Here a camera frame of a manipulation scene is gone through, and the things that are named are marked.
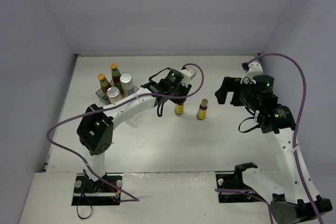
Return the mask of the small yellow bottle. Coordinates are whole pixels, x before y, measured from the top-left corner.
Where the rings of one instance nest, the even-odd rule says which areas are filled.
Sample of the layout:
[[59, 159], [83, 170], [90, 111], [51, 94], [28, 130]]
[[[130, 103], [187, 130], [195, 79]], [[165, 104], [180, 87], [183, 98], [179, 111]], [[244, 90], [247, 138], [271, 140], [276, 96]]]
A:
[[199, 105], [198, 112], [197, 112], [197, 115], [196, 115], [196, 118], [198, 120], [205, 119], [206, 111], [207, 111], [207, 106], [208, 106], [208, 100], [207, 99], [203, 99], [201, 101], [200, 105]]
[[177, 104], [175, 106], [174, 112], [175, 112], [176, 115], [183, 114], [183, 112], [184, 112], [184, 104], [183, 103], [182, 104]]

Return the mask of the silver-lid shaker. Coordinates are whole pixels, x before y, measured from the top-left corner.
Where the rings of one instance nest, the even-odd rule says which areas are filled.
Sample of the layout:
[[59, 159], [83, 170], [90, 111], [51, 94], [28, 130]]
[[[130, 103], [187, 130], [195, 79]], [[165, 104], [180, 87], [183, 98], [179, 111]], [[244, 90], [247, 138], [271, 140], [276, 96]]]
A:
[[123, 88], [124, 95], [127, 97], [129, 95], [132, 95], [135, 92], [133, 79], [130, 74], [122, 74], [120, 76], [120, 83]]
[[107, 97], [110, 103], [116, 103], [122, 99], [120, 90], [117, 87], [110, 87], [107, 90]]

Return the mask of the red sauce bottle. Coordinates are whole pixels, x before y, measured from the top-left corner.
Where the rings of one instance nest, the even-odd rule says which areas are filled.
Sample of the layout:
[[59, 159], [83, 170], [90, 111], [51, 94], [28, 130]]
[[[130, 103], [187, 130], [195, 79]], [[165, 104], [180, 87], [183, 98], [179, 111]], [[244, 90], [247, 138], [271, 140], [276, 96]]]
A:
[[106, 79], [104, 73], [98, 74], [98, 80], [100, 82], [101, 91], [103, 92], [103, 97], [108, 99], [107, 90], [112, 87], [110, 82]]
[[110, 68], [113, 84], [116, 88], [119, 89], [119, 91], [121, 91], [122, 90], [122, 85], [120, 82], [121, 73], [119, 71], [118, 64], [116, 62], [113, 62], [110, 64]]

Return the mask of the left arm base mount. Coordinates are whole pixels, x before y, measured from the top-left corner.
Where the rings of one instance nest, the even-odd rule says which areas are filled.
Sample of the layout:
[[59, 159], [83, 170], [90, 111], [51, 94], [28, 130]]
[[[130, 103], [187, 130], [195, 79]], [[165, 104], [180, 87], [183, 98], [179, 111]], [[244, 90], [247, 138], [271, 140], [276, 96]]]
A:
[[72, 206], [119, 206], [121, 192], [98, 180], [92, 182], [84, 174], [77, 174]]

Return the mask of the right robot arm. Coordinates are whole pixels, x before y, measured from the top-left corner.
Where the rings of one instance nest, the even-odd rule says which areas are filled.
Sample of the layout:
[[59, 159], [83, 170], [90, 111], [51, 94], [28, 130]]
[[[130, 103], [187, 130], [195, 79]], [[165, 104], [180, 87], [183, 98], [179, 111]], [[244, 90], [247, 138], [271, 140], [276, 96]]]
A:
[[300, 223], [314, 220], [332, 210], [329, 199], [323, 198], [313, 184], [304, 164], [298, 142], [293, 140], [296, 123], [290, 109], [278, 103], [273, 93], [274, 78], [256, 75], [252, 78], [225, 77], [215, 92], [219, 104], [233, 93], [233, 106], [244, 106], [252, 113], [256, 128], [271, 146], [277, 160], [283, 185], [269, 179], [254, 163], [235, 166], [233, 184], [250, 187], [269, 205], [277, 223]]

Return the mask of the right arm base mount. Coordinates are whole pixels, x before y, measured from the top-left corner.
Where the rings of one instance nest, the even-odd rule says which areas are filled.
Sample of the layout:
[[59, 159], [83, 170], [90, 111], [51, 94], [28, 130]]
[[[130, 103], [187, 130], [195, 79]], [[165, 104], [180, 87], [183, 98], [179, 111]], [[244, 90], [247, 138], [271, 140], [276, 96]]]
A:
[[252, 203], [259, 202], [263, 199], [260, 195], [253, 191], [252, 188], [245, 184], [239, 184], [236, 181], [234, 173], [216, 173], [217, 189], [239, 190], [245, 194], [234, 192], [218, 193], [218, 201], [221, 204], [226, 203]]

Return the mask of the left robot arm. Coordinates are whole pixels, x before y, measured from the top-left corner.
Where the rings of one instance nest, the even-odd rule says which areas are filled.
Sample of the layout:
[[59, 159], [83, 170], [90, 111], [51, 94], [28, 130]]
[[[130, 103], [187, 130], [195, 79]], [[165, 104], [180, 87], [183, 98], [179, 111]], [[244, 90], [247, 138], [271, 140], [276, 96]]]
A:
[[167, 70], [167, 76], [159, 82], [155, 82], [155, 75], [152, 75], [148, 83], [134, 94], [116, 102], [116, 109], [82, 118], [77, 134], [85, 150], [85, 161], [89, 165], [89, 168], [85, 168], [88, 177], [86, 186], [92, 192], [97, 193], [105, 186], [104, 176], [107, 172], [104, 153], [112, 144], [113, 130], [134, 115], [159, 107], [168, 100], [178, 105], [186, 100], [184, 97], [192, 87], [190, 82], [196, 76], [196, 71], [187, 67]]

